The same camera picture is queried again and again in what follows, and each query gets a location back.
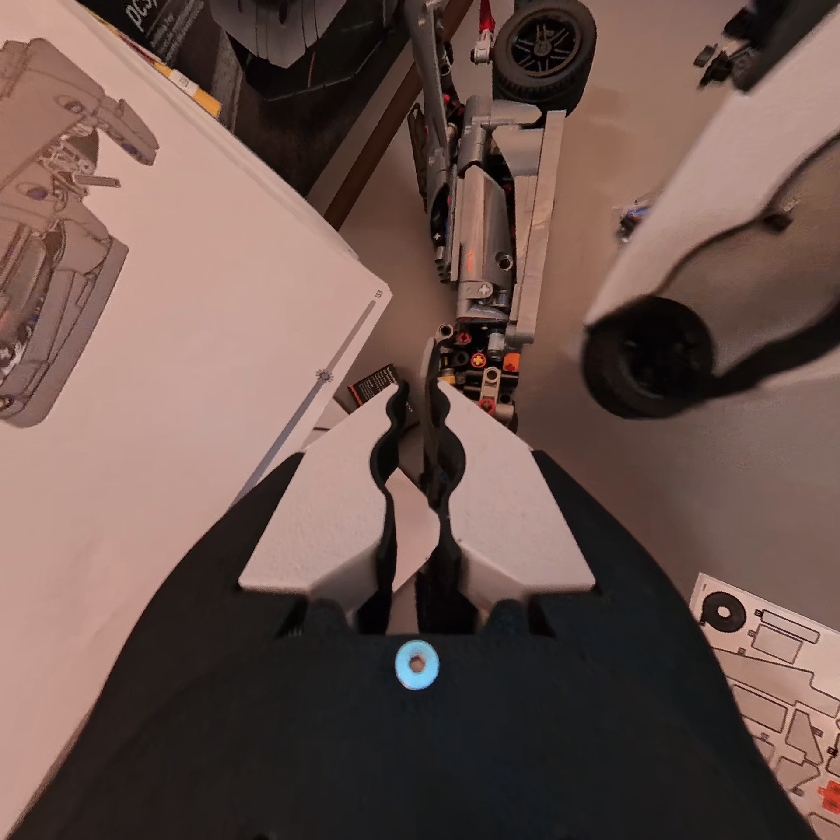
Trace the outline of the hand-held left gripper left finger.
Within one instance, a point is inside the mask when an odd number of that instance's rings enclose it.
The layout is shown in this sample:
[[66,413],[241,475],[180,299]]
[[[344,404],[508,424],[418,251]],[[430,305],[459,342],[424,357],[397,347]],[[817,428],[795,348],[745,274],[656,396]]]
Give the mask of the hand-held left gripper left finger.
[[392,383],[302,454],[238,585],[308,599],[392,593],[398,466],[408,384]]

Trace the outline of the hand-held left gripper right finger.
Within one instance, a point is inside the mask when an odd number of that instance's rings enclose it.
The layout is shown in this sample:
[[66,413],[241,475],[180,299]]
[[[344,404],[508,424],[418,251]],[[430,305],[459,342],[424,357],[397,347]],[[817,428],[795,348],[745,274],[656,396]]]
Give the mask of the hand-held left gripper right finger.
[[594,575],[530,447],[452,385],[444,426],[465,453],[449,502],[466,596],[590,592]]

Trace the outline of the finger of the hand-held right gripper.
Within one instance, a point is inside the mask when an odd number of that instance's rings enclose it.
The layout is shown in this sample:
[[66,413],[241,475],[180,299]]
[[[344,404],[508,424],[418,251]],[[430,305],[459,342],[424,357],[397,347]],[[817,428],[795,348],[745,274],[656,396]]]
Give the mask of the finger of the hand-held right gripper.
[[746,392],[838,350],[839,151],[814,154],[750,224],[681,264],[681,302],[712,344],[705,398]]
[[585,325],[665,287],[681,260],[759,217],[838,135],[839,13],[831,12],[752,90],[733,86],[633,234]]

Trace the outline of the black lego wheel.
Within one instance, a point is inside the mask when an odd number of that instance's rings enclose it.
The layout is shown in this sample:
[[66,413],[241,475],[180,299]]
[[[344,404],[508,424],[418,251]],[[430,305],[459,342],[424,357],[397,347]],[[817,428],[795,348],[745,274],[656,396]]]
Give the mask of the black lego wheel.
[[702,404],[714,383],[711,333],[683,303],[647,297],[584,331],[581,373],[588,393],[625,419],[666,419]]

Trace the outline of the grey lego car model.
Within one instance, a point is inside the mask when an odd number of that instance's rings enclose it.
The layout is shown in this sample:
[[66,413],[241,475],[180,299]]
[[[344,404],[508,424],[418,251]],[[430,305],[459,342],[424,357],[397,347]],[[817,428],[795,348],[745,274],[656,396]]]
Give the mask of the grey lego car model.
[[430,340],[421,376],[426,392],[446,382],[515,434],[564,123],[590,75],[595,19],[582,2],[515,2],[496,31],[490,3],[480,2],[470,58],[490,64],[491,94],[461,100],[442,8],[404,5],[425,106],[407,118],[419,193],[438,278],[455,289],[455,315]]

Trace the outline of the pile of grey lego pieces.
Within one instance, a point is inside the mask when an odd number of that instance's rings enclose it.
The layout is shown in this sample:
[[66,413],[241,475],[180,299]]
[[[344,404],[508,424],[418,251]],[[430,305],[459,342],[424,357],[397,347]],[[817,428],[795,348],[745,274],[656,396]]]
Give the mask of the pile of grey lego pieces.
[[744,7],[724,25],[720,37],[713,45],[706,45],[694,60],[694,67],[701,70],[698,88],[723,83],[732,73],[740,72],[739,66],[749,63],[751,41],[749,38],[752,12]]

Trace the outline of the plastic bag of lego pieces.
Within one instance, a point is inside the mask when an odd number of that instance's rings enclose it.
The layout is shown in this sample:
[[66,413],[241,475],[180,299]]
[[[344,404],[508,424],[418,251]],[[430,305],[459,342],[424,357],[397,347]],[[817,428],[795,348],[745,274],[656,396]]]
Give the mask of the plastic bag of lego pieces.
[[634,199],[630,203],[613,208],[616,217],[616,238],[620,244],[623,245],[630,240],[635,230],[650,214],[657,199],[658,194],[651,192]]

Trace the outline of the dark lego box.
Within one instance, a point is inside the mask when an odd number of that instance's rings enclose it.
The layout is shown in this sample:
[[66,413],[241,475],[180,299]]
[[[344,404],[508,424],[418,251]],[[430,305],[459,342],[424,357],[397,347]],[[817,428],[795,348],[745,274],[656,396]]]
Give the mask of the dark lego box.
[[397,1],[83,1],[221,102],[222,123],[307,195],[406,47]]

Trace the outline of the black battery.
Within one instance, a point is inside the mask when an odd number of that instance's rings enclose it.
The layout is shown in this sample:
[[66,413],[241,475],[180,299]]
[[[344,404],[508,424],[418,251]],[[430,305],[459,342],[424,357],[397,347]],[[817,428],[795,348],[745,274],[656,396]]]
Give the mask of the black battery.
[[403,378],[394,364],[387,364],[367,374],[358,381],[347,385],[346,391],[350,399],[350,410],[354,412],[371,399],[385,391],[390,385],[400,385]]

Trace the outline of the white instruction booklet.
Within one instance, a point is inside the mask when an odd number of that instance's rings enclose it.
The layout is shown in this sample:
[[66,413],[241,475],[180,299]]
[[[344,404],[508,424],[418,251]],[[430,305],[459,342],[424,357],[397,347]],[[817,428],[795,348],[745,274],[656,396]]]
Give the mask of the white instruction booklet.
[[77,2],[2,2],[2,838],[390,292]]

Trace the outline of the sticker sheet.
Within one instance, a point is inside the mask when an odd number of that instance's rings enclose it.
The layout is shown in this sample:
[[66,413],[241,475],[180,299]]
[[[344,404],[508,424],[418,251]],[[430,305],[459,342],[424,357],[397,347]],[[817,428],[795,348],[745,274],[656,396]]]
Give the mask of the sticker sheet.
[[689,608],[744,725],[818,838],[839,838],[839,633],[698,574]]

